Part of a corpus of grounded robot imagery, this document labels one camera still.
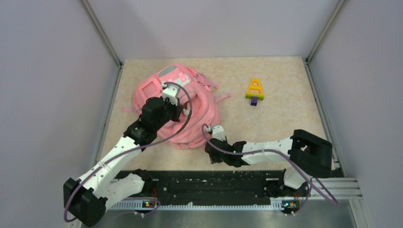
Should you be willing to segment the pink student backpack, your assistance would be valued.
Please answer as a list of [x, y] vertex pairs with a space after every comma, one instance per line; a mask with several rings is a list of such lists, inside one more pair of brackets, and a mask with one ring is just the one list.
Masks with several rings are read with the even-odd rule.
[[180, 122], [168, 122], [158, 131], [158, 136], [163, 139], [171, 136], [180, 129], [188, 114], [191, 114], [185, 129], [169, 139], [168, 142], [179, 149], [194, 149], [203, 146], [206, 139], [202, 135], [202, 125], [216, 126], [220, 124], [221, 115], [218, 103], [225, 98], [232, 97], [232, 94], [227, 93], [215, 97], [212, 88], [218, 88], [219, 85], [189, 67], [181, 64], [170, 65], [143, 80], [134, 91], [134, 106], [122, 107], [122, 111], [141, 114], [141, 108], [148, 98], [162, 95], [162, 83], [166, 81], [181, 84], [189, 95], [186, 96], [184, 91], [179, 92], [178, 98], [184, 106], [184, 110], [180, 114]]

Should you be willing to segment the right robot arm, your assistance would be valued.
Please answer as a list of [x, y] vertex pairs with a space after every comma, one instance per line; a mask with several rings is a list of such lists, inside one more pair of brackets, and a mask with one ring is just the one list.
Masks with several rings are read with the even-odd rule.
[[297, 129], [293, 135], [271, 142], [239, 141], [229, 144], [221, 125], [204, 126], [205, 152], [212, 163], [224, 162], [241, 167], [261, 162], [288, 162], [292, 165], [278, 183], [279, 191], [291, 196], [306, 180], [329, 178], [332, 174], [332, 143], [305, 130]]

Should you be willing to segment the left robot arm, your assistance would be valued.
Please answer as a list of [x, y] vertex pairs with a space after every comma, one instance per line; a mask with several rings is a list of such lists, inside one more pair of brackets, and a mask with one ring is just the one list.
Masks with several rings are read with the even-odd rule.
[[87, 227], [96, 225], [105, 212], [125, 198], [152, 192], [152, 183], [143, 170], [113, 182], [126, 164], [146, 148], [160, 144], [157, 132], [169, 121], [178, 122], [183, 105], [175, 96], [148, 98], [142, 113], [124, 131], [112, 150], [78, 179], [69, 178], [63, 185], [64, 220], [78, 220]]

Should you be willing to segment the purple toy cube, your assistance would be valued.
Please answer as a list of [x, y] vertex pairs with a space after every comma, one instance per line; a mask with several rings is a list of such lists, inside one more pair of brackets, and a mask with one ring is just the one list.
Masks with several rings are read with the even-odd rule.
[[258, 104], [258, 98], [257, 97], [252, 97], [251, 99], [250, 99], [250, 105], [251, 106], [257, 106], [257, 104]]

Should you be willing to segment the yellow toy triangle block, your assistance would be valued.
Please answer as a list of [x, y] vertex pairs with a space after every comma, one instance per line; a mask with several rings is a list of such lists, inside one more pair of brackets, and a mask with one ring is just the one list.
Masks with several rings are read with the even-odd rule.
[[258, 100], [264, 100], [263, 89], [259, 79], [252, 79], [245, 94], [246, 99], [256, 97]]

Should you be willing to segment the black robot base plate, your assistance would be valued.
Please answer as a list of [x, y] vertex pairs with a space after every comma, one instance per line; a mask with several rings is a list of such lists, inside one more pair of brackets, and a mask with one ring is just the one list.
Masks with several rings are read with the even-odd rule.
[[134, 197], [186, 200], [213, 197], [277, 198], [306, 196], [308, 185], [285, 186], [283, 171], [146, 171], [143, 189]]

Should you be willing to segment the aluminium frame rail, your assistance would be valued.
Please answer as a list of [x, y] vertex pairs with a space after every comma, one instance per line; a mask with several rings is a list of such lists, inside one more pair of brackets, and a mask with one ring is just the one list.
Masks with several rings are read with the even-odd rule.
[[118, 57], [117, 52], [115, 51], [110, 39], [108, 38], [99, 19], [97, 18], [94, 10], [92, 9], [90, 2], [88, 0], [78, 0], [78, 2], [81, 4], [84, 12], [88, 16], [89, 21], [91, 22], [95, 32], [97, 33], [107, 53], [112, 58], [113, 62], [117, 65], [117, 67], [121, 68], [123, 63]]

